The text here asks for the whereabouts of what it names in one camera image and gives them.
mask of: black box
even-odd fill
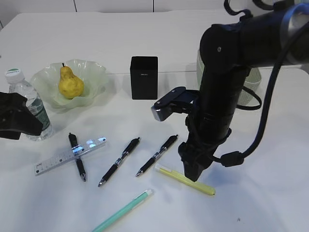
[[[132,99],[158,98],[158,57],[132,57],[130,73]]]

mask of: clear plastic ruler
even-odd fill
[[[80,144],[72,149],[68,149],[60,154],[56,154],[50,159],[38,163],[34,166],[35,175],[43,174],[49,170],[59,167],[62,164],[75,160],[91,151],[94,151],[106,144],[107,140],[104,137],[90,139],[84,144]]]

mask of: yellow pear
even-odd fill
[[[59,92],[67,99],[80,96],[84,91],[83,81],[74,75],[72,69],[62,63],[60,68]]]

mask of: green glass bowl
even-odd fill
[[[41,99],[53,108],[72,109],[77,106],[90,105],[100,94],[103,86],[108,82],[106,68],[87,60],[72,59],[64,62],[73,73],[84,82],[84,91],[81,96],[66,99],[58,90],[61,63],[53,63],[34,74],[30,83],[39,93]]]

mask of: green marker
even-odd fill
[[[154,191],[152,189],[145,190],[139,196],[134,198],[129,204],[120,209],[117,213],[113,214],[107,220],[102,222],[97,226],[92,232],[102,232],[109,226],[113,225],[118,219],[122,218],[132,209],[135,209],[139,204],[143,203],[149,196],[153,195]]]

